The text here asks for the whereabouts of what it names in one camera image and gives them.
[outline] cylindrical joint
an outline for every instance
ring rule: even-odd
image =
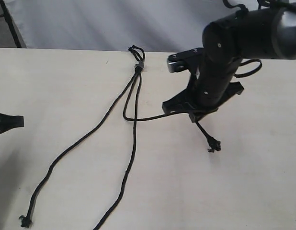
[[[228,65],[220,65],[205,55],[200,66],[198,84],[194,90],[196,102],[203,107],[216,106],[241,62],[242,59],[239,58]]]

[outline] black pole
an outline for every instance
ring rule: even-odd
[[[8,9],[6,8],[6,5],[3,0],[0,0],[0,5],[1,5],[2,11],[3,11],[3,14],[1,14],[0,17],[4,17],[5,22],[8,24],[8,27],[10,29],[12,36],[13,36],[16,47],[22,48],[22,45],[20,44],[19,38],[17,36],[16,30],[13,25],[12,17],[10,15]]]

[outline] white curtain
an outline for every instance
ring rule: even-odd
[[[222,0],[5,0],[28,48],[183,51],[202,46]],[[257,8],[256,0],[229,0]]]

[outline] white table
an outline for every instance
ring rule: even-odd
[[[140,117],[187,84],[167,56],[147,53]],[[0,49],[0,113],[25,118],[0,135],[0,230],[21,229],[50,163],[100,121],[134,64],[121,52]],[[221,152],[207,152],[188,115],[138,124],[125,196],[103,230],[296,230],[296,61],[264,61],[242,84],[202,121]],[[132,148],[122,109],[54,169],[33,230],[91,230],[115,201]]]

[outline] cord end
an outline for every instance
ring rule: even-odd
[[[28,229],[32,224],[32,221],[29,217],[20,216],[19,219],[22,221],[21,227]]]
[[[207,142],[210,146],[210,149],[208,149],[209,152],[215,152],[216,151],[221,151],[221,146],[220,146],[220,141],[216,140],[214,137],[209,137],[207,139]]]

